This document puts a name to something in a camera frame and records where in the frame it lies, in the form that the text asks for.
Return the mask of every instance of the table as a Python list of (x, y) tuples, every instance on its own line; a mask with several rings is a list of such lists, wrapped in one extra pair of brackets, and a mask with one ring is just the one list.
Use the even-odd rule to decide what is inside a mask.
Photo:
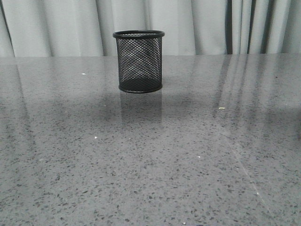
[(0, 58), (0, 222), (301, 224), (301, 55)]

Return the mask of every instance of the metal mesh cup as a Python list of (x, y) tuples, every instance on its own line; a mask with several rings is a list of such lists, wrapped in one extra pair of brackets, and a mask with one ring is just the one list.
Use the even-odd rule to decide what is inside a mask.
[(148, 93), (162, 88), (162, 31), (115, 32), (119, 89)]

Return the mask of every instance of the mesh pattern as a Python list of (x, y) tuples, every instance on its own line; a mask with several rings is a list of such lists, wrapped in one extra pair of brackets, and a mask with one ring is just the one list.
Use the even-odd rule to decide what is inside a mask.
[(116, 43), (119, 88), (127, 92), (140, 93), (160, 89), (162, 87), (162, 37), (139, 40), (116, 39)]

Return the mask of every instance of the white curtain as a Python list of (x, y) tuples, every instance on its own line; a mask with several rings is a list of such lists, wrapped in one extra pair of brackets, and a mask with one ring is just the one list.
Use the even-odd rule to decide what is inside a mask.
[(162, 30), (164, 55), (301, 52), (301, 0), (0, 0), (0, 57), (114, 56)]

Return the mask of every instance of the black mesh pen holder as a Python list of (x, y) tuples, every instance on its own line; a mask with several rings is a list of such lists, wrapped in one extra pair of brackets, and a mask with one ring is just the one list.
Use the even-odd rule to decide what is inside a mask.
[(119, 89), (130, 93), (148, 93), (162, 88), (161, 31), (115, 32)]

